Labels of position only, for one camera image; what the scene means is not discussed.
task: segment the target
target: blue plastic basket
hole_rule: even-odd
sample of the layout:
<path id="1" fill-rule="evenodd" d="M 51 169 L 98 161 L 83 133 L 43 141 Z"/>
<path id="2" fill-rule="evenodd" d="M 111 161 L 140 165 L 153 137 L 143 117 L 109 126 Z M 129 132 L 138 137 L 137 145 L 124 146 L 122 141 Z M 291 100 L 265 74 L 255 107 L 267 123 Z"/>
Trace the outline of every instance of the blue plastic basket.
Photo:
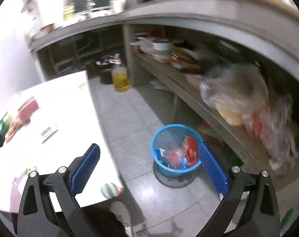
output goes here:
<path id="1" fill-rule="evenodd" d="M 156 149 L 164 148 L 166 146 L 181 147 L 182 140 L 185 135 L 189 135 L 196 140 L 197 148 L 199 144 L 203 142 L 202 137 L 199 135 L 197 131 L 193 130 L 190 127 L 180 125 L 180 124 L 172 124 L 172 125 L 164 126 L 161 129 L 159 129 L 152 137 L 152 141 L 150 144 L 152 157 L 158 165 L 158 170 L 167 177 L 179 177 L 182 174 L 195 170 L 197 167 L 201 165 L 201 161 L 198 161 L 194 166 L 188 169 L 176 170 L 176 169 L 168 168 L 158 161 L 155 154 Z"/>

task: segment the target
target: black pants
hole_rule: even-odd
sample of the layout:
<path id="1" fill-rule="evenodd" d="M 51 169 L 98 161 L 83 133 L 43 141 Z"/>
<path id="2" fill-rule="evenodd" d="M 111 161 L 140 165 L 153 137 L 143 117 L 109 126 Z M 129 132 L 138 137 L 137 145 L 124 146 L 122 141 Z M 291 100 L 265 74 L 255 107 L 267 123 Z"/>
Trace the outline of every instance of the black pants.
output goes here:
<path id="1" fill-rule="evenodd" d="M 114 213 L 94 206 L 83 208 L 83 211 L 101 237 L 127 237 L 123 224 L 117 220 Z M 62 212 L 58 212 L 57 216 L 62 227 L 70 230 Z"/>
<path id="2" fill-rule="evenodd" d="M 89 206 L 83 208 L 91 225 L 101 234 L 101 237 L 127 237 L 125 233 L 125 228 L 120 221 L 117 220 L 115 215 L 107 210 L 96 208 L 94 206 Z M 17 222 L 18 214 L 2 213 L 8 220 L 12 221 L 13 228 L 17 234 Z M 68 232 L 71 229 L 62 212 L 56 213 L 61 227 Z M 10 231 L 3 225 L 0 220 L 0 236 L 1 237 L 13 237 Z"/>

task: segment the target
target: metal screw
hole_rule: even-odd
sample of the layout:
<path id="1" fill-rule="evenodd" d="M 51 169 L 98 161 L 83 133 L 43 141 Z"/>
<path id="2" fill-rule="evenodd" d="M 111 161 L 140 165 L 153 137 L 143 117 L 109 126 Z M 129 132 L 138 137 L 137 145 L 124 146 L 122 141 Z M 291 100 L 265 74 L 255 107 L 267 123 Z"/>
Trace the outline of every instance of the metal screw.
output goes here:
<path id="1" fill-rule="evenodd" d="M 234 166 L 234 167 L 232 167 L 232 170 L 235 173 L 239 173 L 241 169 L 238 166 Z"/>
<path id="2" fill-rule="evenodd" d="M 30 176 L 31 176 L 31 177 L 35 177 L 35 176 L 36 176 L 36 171 L 32 171 L 32 172 L 30 173 Z"/>
<path id="3" fill-rule="evenodd" d="M 264 177 L 267 177 L 269 174 L 268 174 L 268 172 L 267 171 L 263 171 L 263 172 L 261 172 L 261 174 L 264 176 Z"/>
<path id="4" fill-rule="evenodd" d="M 64 166 L 62 166 L 58 169 L 58 172 L 61 174 L 64 173 L 65 171 L 66 171 L 66 167 L 64 167 Z"/>

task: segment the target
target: blue gripper pad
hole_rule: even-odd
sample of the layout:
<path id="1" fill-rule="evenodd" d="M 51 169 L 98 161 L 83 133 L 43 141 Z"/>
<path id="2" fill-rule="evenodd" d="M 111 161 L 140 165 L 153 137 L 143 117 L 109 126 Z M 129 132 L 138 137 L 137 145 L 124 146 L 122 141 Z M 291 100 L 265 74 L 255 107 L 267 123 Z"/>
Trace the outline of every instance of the blue gripper pad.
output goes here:
<path id="1" fill-rule="evenodd" d="M 82 193 L 86 183 L 91 176 L 100 159 L 100 148 L 98 145 L 90 147 L 85 153 L 83 161 L 79 164 L 70 180 L 70 193 L 72 196 Z"/>
<path id="2" fill-rule="evenodd" d="M 201 164 L 207 171 L 209 178 L 211 179 L 214 188 L 224 196 L 228 194 L 228 177 L 222 170 L 219 163 L 215 160 L 211 151 L 202 142 L 198 147 L 199 159 Z"/>

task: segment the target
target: person's leg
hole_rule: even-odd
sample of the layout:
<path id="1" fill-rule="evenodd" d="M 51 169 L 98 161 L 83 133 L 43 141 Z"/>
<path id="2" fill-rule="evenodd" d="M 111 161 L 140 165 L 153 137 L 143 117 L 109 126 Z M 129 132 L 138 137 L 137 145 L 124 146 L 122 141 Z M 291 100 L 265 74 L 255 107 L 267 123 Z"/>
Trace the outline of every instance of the person's leg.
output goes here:
<path id="1" fill-rule="evenodd" d="M 113 202 L 110 211 L 95 207 L 83 208 L 83 211 L 102 237 L 133 237 L 131 216 L 122 202 Z"/>
<path id="2" fill-rule="evenodd" d="M 128 237 L 133 237 L 131 215 L 128 208 L 120 201 L 112 202 L 110 211 L 115 214 L 117 220 L 125 228 L 125 233 Z"/>

